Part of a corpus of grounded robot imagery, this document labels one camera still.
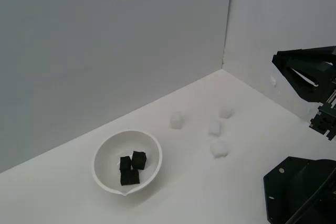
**black cube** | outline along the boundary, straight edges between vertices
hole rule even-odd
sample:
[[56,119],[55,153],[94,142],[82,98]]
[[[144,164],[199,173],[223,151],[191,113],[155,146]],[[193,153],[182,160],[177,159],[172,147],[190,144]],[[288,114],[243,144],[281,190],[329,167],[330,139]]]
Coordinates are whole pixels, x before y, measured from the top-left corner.
[[138,170],[121,170],[120,184],[122,186],[140,184]]
[[119,170],[130,170],[131,169],[131,158],[130,156],[126,156],[126,157],[120,157],[120,166],[119,166]]
[[145,152],[133,152],[132,156],[132,167],[133,169],[144,170],[146,164],[146,153]]

